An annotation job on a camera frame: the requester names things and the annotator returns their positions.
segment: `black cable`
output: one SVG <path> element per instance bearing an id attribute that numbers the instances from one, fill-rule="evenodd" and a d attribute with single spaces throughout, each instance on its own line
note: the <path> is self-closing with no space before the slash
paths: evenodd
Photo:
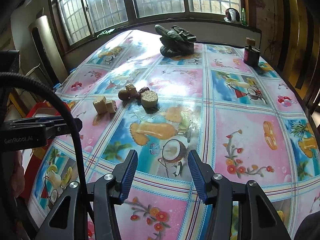
<path id="1" fill-rule="evenodd" d="M 25 89 L 29 92 L 35 93 L 43 97 L 45 100 L 47 100 L 52 106 L 61 114 L 63 119 L 65 120 L 66 124 L 68 125 L 70 129 L 70 134 L 73 140 L 73 145 L 75 148 L 75 154 L 76 154 L 76 163 L 78 167 L 78 174 L 79 174 L 79 181 L 80 181 L 80 187 L 81 192 L 84 197 L 84 202 L 87 207 L 87 211 L 89 213 L 89 216 L 94 222 L 93 217 L 93 210 L 90 204 L 90 201 L 88 199 L 88 190 L 87 190 L 87 184 L 85 181 L 85 173 L 84 173 L 84 164 L 83 164 L 83 155 L 82 155 L 82 147 L 81 147 L 81 141 L 79 132 L 77 130 L 77 125 L 73 119 L 72 114 L 68 111 L 68 109 L 65 107 L 63 102 L 60 98 L 46 85 L 42 84 L 41 82 L 24 76 L 22 74 L 18 73 L 10 73 L 10 72 L 1 72 L 0 73 L 0 87 L 15 87 L 15 88 L 21 88 Z"/>

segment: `red label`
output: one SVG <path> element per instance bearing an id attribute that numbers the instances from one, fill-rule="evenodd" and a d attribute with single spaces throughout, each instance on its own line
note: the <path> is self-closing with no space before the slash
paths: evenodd
<path id="1" fill-rule="evenodd" d="M 249 55 L 249 52 L 247 50 L 244 50 L 243 60 L 247 61 L 248 60 L 248 55 Z"/>

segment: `tablecloth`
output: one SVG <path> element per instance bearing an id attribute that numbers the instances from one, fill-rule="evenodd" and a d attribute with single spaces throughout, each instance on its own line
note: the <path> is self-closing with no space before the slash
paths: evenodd
<path id="1" fill-rule="evenodd" d="M 56 92 L 83 122 L 88 182 L 110 173 L 130 149 L 139 161 L 128 199 L 116 206 L 122 240 L 203 239 L 210 206 L 198 198 L 187 155 L 197 150 L 231 181 L 256 180 L 293 238 L 320 210 L 319 150 L 294 93 L 262 58 L 244 49 L 195 43 L 190 56 L 165 58 L 158 35 L 126 31 L 101 46 Z M 120 101 L 128 83 L 158 93 L 156 110 Z M 115 114 L 97 115 L 93 100 L 114 99 Z M 38 225 L 78 172 L 70 135 L 55 138 L 33 185 L 29 210 Z M 238 206 L 234 202 L 232 236 Z M 88 222 L 89 239 L 95 239 Z"/>

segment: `rice cake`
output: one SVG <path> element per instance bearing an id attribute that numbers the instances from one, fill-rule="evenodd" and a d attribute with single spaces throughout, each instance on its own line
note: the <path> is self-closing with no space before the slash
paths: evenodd
<path id="1" fill-rule="evenodd" d="M 158 104 L 158 94 L 154 91 L 145 91 L 141 94 L 141 104 L 143 107 L 155 107 Z"/>

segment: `metal screw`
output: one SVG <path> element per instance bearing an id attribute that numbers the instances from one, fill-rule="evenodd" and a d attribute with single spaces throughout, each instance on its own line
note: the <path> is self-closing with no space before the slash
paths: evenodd
<path id="1" fill-rule="evenodd" d="M 256 187 L 257 186 L 257 182 L 255 180 L 249 180 L 249 185 L 251 187 Z"/>
<path id="2" fill-rule="evenodd" d="M 213 175 L 213 178 L 216 179 L 216 180 L 220 180 L 220 179 L 222 179 L 222 175 L 220 173 L 215 173 Z"/>
<path id="3" fill-rule="evenodd" d="M 113 179 L 113 175 L 111 173 L 108 173 L 108 174 L 104 175 L 104 179 L 111 180 L 111 179 Z"/>
<path id="4" fill-rule="evenodd" d="M 79 183 L 78 183 L 77 181 L 73 181 L 73 182 L 71 182 L 71 183 L 69 184 L 69 186 L 70 186 L 71 188 L 78 187 L 78 185 L 79 185 Z"/>

